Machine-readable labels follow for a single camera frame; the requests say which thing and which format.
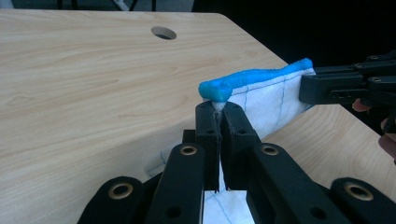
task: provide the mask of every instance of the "table surface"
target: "table surface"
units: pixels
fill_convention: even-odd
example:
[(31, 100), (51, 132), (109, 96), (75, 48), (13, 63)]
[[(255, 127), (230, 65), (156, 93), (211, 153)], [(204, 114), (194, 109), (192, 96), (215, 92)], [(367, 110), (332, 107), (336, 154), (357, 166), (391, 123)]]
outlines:
[[(284, 65), (218, 14), (0, 10), (1, 223), (76, 223), (103, 183), (147, 180), (148, 164), (194, 128), (201, 81)], [(377, 138), (322, 105), (264, 141), (324, 186), (352, 176), (396, 200)]]

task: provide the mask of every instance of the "finger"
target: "finger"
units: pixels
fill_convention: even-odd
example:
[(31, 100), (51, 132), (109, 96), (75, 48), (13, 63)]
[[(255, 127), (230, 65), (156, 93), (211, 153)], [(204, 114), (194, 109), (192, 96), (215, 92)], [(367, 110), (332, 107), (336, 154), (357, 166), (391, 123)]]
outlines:
[(361, 99), (357, 99), (355, 103), (353, 103), (352, 108), (358, 112), (363, 112), (369, 110), (371, 107), (368, 105), (364, 105), (361, 103)]
[[(385, 123), (387, 122), (388, 119), (384, 119), (381, 122), (381, 129), (384, 129)], [(390, 139), (392, 139), (394, 142), (396, 142), (396, 133), (385, 133), (386, 136), (388, 136)]]
[(383, 135), (378, 139), (378, 144), (384, 148), (384, 150), (391, 156), (393, 159), (396, 159), (396, 142), (393, 141), (388, 135)]

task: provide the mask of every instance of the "light wood grain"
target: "light wood grain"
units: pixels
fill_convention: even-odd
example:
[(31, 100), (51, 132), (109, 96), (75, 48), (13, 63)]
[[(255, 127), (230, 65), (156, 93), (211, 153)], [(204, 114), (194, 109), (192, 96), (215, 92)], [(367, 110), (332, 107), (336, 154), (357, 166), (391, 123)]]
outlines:
[[(147, 164), (194, 128), (201, 81), (283, 65), (217, 14), (0, 10), (0, 223), (76, 223), (104, 182), (146, 180)], [(394, 199), (376, 138), (321, 106), (268, 140), (320, 183), (355, 175)]]

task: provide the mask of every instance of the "person's hand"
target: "person's hand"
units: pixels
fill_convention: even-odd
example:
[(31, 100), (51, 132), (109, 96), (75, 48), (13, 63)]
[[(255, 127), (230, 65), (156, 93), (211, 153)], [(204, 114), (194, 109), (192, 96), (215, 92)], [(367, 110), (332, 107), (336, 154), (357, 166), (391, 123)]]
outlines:
[[(352, 105), (352, 108), (358, 112), (367, 111), (371, 107), (367, 105), (363, 105), (361, 100), (356, 100)], [(387, 122), (387, 119), (384, 119), (381, 122), (381, 128), (384, 129), (384, 125)], [(396, 160), (396, 133), (385, 133), (378, 139), (378, 144), (384, 148), (388, 154)]]

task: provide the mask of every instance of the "wooden table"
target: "wooden table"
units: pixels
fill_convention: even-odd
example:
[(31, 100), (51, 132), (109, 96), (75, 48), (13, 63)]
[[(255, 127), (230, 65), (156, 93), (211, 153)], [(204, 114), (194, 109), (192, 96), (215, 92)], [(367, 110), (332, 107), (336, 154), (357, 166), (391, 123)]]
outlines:
[[(0, 222), (76, 223), (104, 182), (145, 181), (160, 151), (194, 128), (201, 81), (284, 65), (217, 14), (0, 10)], [(325, 186), (353, 176), (396, 200), (396, 168), (377, 138), (327, 105), (265, 140)]]

